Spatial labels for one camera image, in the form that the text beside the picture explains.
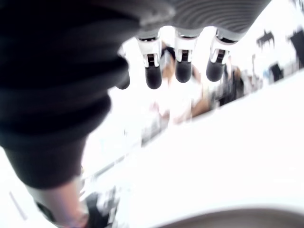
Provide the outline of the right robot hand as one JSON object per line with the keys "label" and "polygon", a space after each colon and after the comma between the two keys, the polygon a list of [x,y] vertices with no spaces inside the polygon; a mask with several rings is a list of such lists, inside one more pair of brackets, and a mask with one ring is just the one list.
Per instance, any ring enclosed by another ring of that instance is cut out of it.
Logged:
{"label": "right robot hand", "polygon": [[177,29],[178,58],[208,26],[224,48],[242,39],[267,0],[3,0],[0,3],[0,145],[45,218],[59,228],[106,228],[93,194],[80,202],[88,135],[125,84],[118,54],[136,37],[147,85],[161,83],[163,26]]}

